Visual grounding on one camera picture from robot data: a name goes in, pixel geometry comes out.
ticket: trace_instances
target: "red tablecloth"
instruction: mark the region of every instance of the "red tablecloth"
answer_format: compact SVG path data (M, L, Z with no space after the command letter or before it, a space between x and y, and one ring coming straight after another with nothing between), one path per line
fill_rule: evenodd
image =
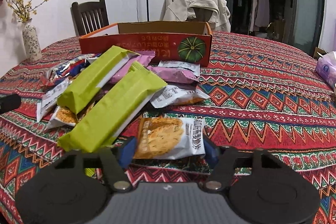
M36 123L42 72L80 54L77 38L47 47L36 63L21 63L0 80L0 95L22 96L19 109L0 116L0 206L9 223L20 223L15 193L59 158L56 145L67 127L46 131L50 115ZM320 191L315 223L335 223L336 106L334 92L314 72L316 61L294 47L244 35L215 32L208 68L199 87L210 99L142 115L204 117L206 134L218 145L240 150L263 147L298 171ZM135 135L138 120L123 135ZM211 172L201 159L136 160L127 171L140 180L202 180ZM246 174L242 169L238 173Z

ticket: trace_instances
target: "tablecloth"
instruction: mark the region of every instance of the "tablecloth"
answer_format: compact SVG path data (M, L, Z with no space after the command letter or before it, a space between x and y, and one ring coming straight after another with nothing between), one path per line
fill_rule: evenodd
M0 208L9 223L21 223L15 193L62 155L56 141L71 130L46 131L50 115L36 123L36 103L43 96L40 75L79 54L78 39L66 39L44 49L38 62L22 62L0 80L1 96L16 92L22 97L19 109L0 116ZM204 133L217 145L268 149L319 189L314 223L335 223L336 106L334 92L314 72L315 65L301 50L279 42L215 32L209 66L199 79L210 99L142 116L203 117ZM123 135L134 136L138 122ZM249 171L241 169L237 179ZM210 172L204 160L191 157L135 160L126 173L136 185L141 180L204 180Z

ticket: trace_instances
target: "black disc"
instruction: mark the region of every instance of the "black disc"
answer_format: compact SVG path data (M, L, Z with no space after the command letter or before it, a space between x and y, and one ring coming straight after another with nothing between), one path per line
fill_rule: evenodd
M107 197L99 181L64 169L29 180L17 193L16 207L24 223L71 224L92 219Z
M304 178L278 179L246 176L229 191L237 214L261 224L304 223L312 219L320 204L318 191Z

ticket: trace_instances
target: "vase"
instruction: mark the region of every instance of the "vase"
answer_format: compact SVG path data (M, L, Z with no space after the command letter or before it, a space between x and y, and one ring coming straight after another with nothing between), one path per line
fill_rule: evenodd
M32 20L23 22L22 38L25 45L28 62L34 62L42 57L36 28L31 24Z

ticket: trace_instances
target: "green pumpkin picture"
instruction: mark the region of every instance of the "green pumpkin picture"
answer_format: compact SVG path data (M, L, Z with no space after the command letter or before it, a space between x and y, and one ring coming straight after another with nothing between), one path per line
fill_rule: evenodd
M204 41L197 37L187 37L178 46L178 56L186 62L196 63L200 61L206 52Z

